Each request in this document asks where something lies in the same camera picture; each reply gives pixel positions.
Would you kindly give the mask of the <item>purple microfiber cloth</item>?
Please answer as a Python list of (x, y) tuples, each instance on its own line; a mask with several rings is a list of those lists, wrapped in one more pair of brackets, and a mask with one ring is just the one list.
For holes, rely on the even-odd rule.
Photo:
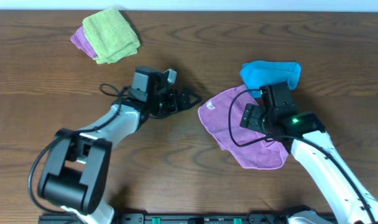
[(242, 87), (244, 85), (230, 88), (207, 100), (198, 109), (199, 119), (220, 148), (229, 151), (241, 167), (259, 170), (279, 169), (288, 157), (282, 143), (260, 141), (238, 147), (230, 138), (230, 135), (233, 135), (238, 144), (244, 144), (264, 137), (261, 133), (239, 126), (246, 105), (257, 104), (251, 94), (245, 92)]

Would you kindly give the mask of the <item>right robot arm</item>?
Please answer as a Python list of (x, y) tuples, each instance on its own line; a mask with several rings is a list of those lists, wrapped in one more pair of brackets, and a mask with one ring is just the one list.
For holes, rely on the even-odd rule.
[(274, 110), (248, 103), (241, 127), (281, 142), (305, 168), (328, 202), (338, 223), (378, 223), (378, 200), (361, 184), (312, 112)]

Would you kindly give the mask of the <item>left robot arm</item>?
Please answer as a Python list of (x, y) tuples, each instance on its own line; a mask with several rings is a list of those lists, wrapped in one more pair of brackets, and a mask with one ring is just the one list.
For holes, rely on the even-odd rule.
[(93, 124), (60, 129), (33, 163), (27, 181), (30, 198), (40, 197), (82, 223), (112, 223), (115, 211), (103, 199), (111, 152), (152, 116), (164, 119), (201, 101), (189, 89), (127, 86), (114, 94), (110, 110)]

